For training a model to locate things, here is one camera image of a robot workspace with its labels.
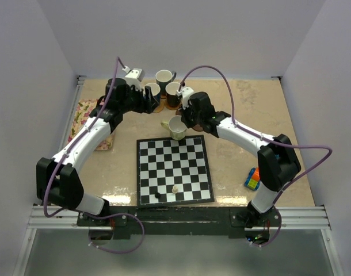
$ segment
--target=cork coaster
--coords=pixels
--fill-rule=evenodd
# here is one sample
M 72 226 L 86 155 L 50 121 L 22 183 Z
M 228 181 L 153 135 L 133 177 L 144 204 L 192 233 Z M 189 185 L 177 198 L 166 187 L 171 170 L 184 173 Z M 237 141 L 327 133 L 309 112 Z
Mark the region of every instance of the cork coaster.
M 165 102 L 163 99 L 160 100 L 160 105 L 155 108 L 155 110 L 153 111 L 153 113 L 159 113 L 160 111 L 162 111 L 164 109 L 165 106 Z
M 201 125 L 195 125 L 193 128 L 192 128 L 194 131 L 204 131 L 203 127 Z

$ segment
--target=black bracket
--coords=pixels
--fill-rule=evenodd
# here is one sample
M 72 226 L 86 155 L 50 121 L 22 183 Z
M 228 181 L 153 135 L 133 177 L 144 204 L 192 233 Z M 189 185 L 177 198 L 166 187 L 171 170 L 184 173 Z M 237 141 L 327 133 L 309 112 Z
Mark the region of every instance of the black bracket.
M 44 199 L 50 176 L 57 163 L 52 159 L 41 158 L 36 165 L 36 193 Z M 61 165 L 53 180 L 48 201 L 65 209 L 74 210 L 83 197 L 83 187 L 78 173 L 71 164 Z
M 292 144 L 284 134 L 275 137 L 274 141 Z M 272 143 L 261 147 L 257 152 L 257 160 L 260 180 L 271 191 L 280 191 L 301 170 L 293 148 L 281 147 Z
M 144 225 L 146 235 L 208 235 L 228 236 L 230 239 L 244 239 L 248 210 L 246 207 L 164 207 L 137 208 L 135 206 L 111 206 L 109 213 L 129 213 Z M 267 219 L 271 227 L 278 226 L 272 210 L 255 226 L 263 227 Z M 129 239 L 141 234 L 141 227 L 131 218 L 115 217 L 114 239 Z M 109 220 L 98 221 L 90 217 L 78 217 L 77 226 L 110 226 Z
M 109 79 L 105 86 L 105 95 L 101 96 L 96 107 L 91 111 L 90 117 L 96 117 L 102 108 L 100 105 L 103 99 L 107 99 L 112 79 Z M 144 91 L 137 91 L 134 85 L 129 86 L 124 79 L 116 78 L 110 98 L 107 101 L 104 112 L 100 118 L 110 125 L 113 132 L 122 122 L 123 114 L 126 112 L 152 113 L 159 103 L 152 95 L 151 88 L 145 86 Z
M 219 138 L 216 127 L 225 118 L 231 117 L 230 114 L 224 111 L 216 112 L 206 92 L 192 94 L 189 97 L 188 104 L 189 106 L 186 109 L 180 109 L 181 121 L 188 128 L 193 128 L 196 124 L 199 124 L 204 132 Z

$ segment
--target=rubik's cube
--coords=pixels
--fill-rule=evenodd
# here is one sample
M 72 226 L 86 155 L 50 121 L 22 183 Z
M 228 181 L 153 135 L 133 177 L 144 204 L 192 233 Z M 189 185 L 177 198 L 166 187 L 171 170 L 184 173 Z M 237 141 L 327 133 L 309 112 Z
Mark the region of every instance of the rubik's cube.
M 260 186 L 260 176 L 258 168 L 252 168 L 249 176 L 246 179 L 245 186 L 253 191 L 256 191 Z

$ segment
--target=white mug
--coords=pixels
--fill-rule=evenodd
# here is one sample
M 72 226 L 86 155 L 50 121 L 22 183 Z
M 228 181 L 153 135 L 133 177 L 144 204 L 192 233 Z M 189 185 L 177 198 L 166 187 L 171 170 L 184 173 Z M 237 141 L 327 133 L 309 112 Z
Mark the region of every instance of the white mug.
M 149 86 L 151 88 L 152 96 L 159 104 L 159 106 L 154 109 L 153 113 L 159 113 L 164 109 L 164 104 L 162 104 L 160 100 L 160 86 L 155 82 L 147 83 L 145 86 Z
M 177 90 L 180 86 L 179 82 L 171 82 L 165 87 L 166 107 L 170 110 L 176 110 L 180 106 L 181 99 L 177 96 Z
M 186 136 L 187 126 L 181 121 L 181 116 L 172 117 L 169 122 L 162 121 L 162 127 L 169 131 L 170 137 L 174 140 L 182 140 Z
M 160 86 L 160 93 L 163 99 L 166 98 L 165 87 L 171 83 L 177 76 L 177 73 L 169 70 L 160 70 L 155 74 L 157 84 Z

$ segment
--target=cable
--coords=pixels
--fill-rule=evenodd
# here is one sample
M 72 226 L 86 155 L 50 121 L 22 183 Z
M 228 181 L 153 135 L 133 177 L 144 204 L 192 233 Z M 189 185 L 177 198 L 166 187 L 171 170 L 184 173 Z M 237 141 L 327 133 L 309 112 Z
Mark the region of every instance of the cable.
M 217 68 L 215 68 L 214 66 L 210 66 L 210 65 L 201 65 L 201 66 L 197 66 L 195 67 L 194 69 L 190 70 L 186 75 L 185 77 L 183 78 L 183 80 L 181 81 L 181 85 L 179 87 L 179 90 L 181 89 L 182 85 L 185 84 L 185 80 L 186 78 L 195 70 L 197 69 L 200 69 L 200 68 L 210 68 L 210 69 L 213 69 L 215 71 L 217 71 L 220 76 L 222 76 L 223 80 L 225 81 L 226 85 L 227 85 L 227 88 L 228 88 L 228 92 L 229 92 L 229 95 L 230 95 L 230 98 L 231 98 L 231 102 L 232 102 L 232 122 L 233 124 L 239 128 L 240 130 L 256 137 L 256 138 L 261 138 L 260 135 L 254 133 L 253 131 L 250 131 L 249 129 L 247 128 L 244 128 L 242 126 L 240 126 L 239 124 L 236 123 L 235 121 L 235 117 L 234 117 L 234 101 L 233 101 L 233 94 L 232 94 L 232 90 L 231 90 L 231 87 L 228 83 L 228 80 L 226 78 L 226 76 L 224 76 L 224 74 Z M 308 174 L 310 171 L 312 171 L 313 169 L 317 168 L 318 166 L 320 166 L 326 159 L 329 158 L 329 156 L 333 153 L 333 150 L 326 146 L 326 145 L 289 145 L 289 144 L 284 144 L 284 143 L 279 143 L 279 142 L 276 142 L 276 141 L 273 141 L 273 140 L 270 140 L 270 139 L 267 139 L 265 137 L 262 137 L 263 141 L 265 142 L 268 142 L 268 143 L 271 143 L 271 144 L 274 144 L 274 145 L 279 145 L 281 147 L 285 147 L 285 148 L 298 148 L 298 149 L 304 149 L 304 148 L 315 148 L 315 149 L 324 149 L 324 150 L 328 150 L 328 153 L 322 158 L 320 159 L 318 162 L 316 162 L 314 165 L 312 165 L 310 168 L 308 168 L 306 171 L 304 171 L 303 173 L 301 173 L 300 175 L 298 175 L 295 179 L 293 179 L 292 181 L 290 181 L 289 183 L 287 183 L 283 188 L 282 190 L 278 193 L 277 197 L 275 198 L 274 200 L 274 204 L 278 201 L 278 199 L 280 198 L 280 196 L 282 195 L 283 191 L 285 191 L 287 188 L 290 187 L 291 184 L 295 183 L 298 179 L 304 177 L 306 174 Z
M 63 161 L 65 160 L 66 157 L 68 157 L 68 154 L 71 152 L 71 150 L 74 148 L 74 146 L 81 140 L 81 138 L 84 137 L 84 135 L 86 135 L 88 133 L 88 131 L 93 127 L 93 125 L 97 122 L 97 120 L 99 119 L 100 115 L 102 114 L 102 112 L 104 111 L 106 104 L 109 101 L 110 95 L 112 93 L 113 90 L 113 86 L 114 86 L 114 82 L 115 82 L 115 78 L 117 76 L 117 69 L 118 69 L 118 64 L 121 64 L 122 67 L 124 68 L 123 62 L 120 60 L 119 57 L 117 57 L 116 59 L 116 65 L 115 65 L 115 69 L 114 69 L 114 74 L 113 74 L 113 79 L 112 79 L 112 83 L 110 84 L 110 88 L 108 91 L 108 96 L 106 97 L 104 104 L 102 105 L 100 111 L 98 112 L 96 118 L 94 119 L 94 121 L 89 125 L 88 129 L 85 129 L 76 139 L 74 139 L 71 143 L 71 145 L 68 147 L 67 151 L 63 154 L 62 158 L 60 159 L 60 161 L 58 162 L 58 164 L 55 166 L 53 173 L 50 176 L 47 188 L 45 190 L 45 194 L 44 194 L 44 201 L 43 201 L 43 209 L 44 209 L 44 215 L 45 217 L 53 217 L 56 214 L 58 214 L 59 212 L 61 212 L 64 208 L 60 208 L 57 211 L 53 212 L 52 214 L 48 213 L 48 197 L 49 197 L 49 192 L 51 189 L 51 186 L 53 184 L 53 181 L 55 179 L 55 176 L 58 172 L 58 169 L 60 168 L 60 166 L 62 165 Z
M 105 217 L 97 217 L 97 216 L 93 216 L 92 214 L 88 214 L 88 213 L 85 213 L 85 215 L 89 216 L 89 217 L 92 217 L 92 218 L 95 218 L 95 219 L 101 219 L 101 220 L 105 220 L 105 219 L 111 219 L 112 217 L 119 217 L 119 216 L 128 216 L 128 217 L 132 217 L 134 220 L 136 220 L 140 226 L 141 226 L 141 230 L 142 230 L 142 234 L 141 234 L 141 239 L 140 241 L 138 242 L 138 244 L 128 250 L 112 250 L 112 249 L 108 249 L 108 248 L 105 248 L 105 247 L 101 247 L 101 246 L 97 246 L 93 243 L 92 239 L 91 239 L 91 236 L 89 234 L 89 245 L 93 244 L 95 246 L 95 248 L 97 249 L 100 249 L 100 250 L 103 250 L 103 251 L 106 251 L 106 252 L 109 252 L 109 253 L 113 253 L 113 254 L 127 254 L 127 253 L 131 253 L 133 251 L 135 251 L 137 248 L 140 247 L 140 245 L 142 244 L 144 238 L 145 238 L 145 228 L 142 224 L 142 222 L 134 215 L 132 214 L 128 214 L 128 213 L 117 213 L 117 214 L 111 214 L 110 216 L 105 216 Z
M 231 97 L 231 103 L 232 103 L 232 121 L 233 121 L 233 124 L 235 124 L 235 118 L 234 118 L 234 100 L 233 100 L 233 95 L 232 95 L 232 90 L 231 90 L 231 87 L 229 85 L 229 82 L 226 78 L 226 76 L 224 76 L 224 74 L 218 69 L 218 68 L 215 68 L 214 66 L 210 66 L 210 65 L 200 65 L 200 66 L 197 66 L 195 67 L 194 69 L 190 70 L 186 75 L 185 77 L 183 78 L 183 80 L 181 81 L 181 85 L 180 87 L 178 88 L 178 90 L 180 91 L 182 86 L 185 85 L 185 80 L 186 78 L 188 78 L 188 76 L 193 72 L 193 71 L 196 71 L 197 69 L 200 69 L 200 68 L 210 68 L 210 69 L 213 69 L 215 70 L 216 72 L 219 73 L 220 76 L 222 76 L 222 78 L 224 79 L 227 87 L 228 87 L 228 91 L 229 91 L 229 96 Z
M 280 212 L 278 211 L 278 209 L 273 205 L 273 208 L 275 210 L 275 212 L 277 212 L 277 215 L 278 215 L 278 223 L 279 223 L 279 226 L 278 226 L 278 229 L 277 229 L 277 232 L 275 232 L 274 236 L 272 236 L 271 239 L 269 239 L 266 243 L 263 243 L 263 244 L 255 244 L 255 243 L 251 243 L 252 245 L 254 246 L 257 246 L 257 247 L 265 247 L 265 246 L 268 246 L 270 243 L 272 243 L 276 237 L 279 235 L 279 232 L 281 230 L 281 214 Z

